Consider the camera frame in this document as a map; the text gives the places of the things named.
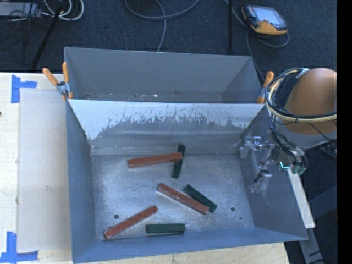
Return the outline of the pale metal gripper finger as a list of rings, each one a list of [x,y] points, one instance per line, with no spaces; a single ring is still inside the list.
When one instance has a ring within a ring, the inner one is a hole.
[[[249,186],[250,191],[252,193],[259,193],[260,191],[266,190],[271,178],[272,173],[269,171],[260,171],[253,184]]]
[[[243,138],[239,153],[241,158],[245,158],[250,151],[262,151],[263,158],[269,158],[274,148],[275,144],[262,141],[260,136],[246,136]]]

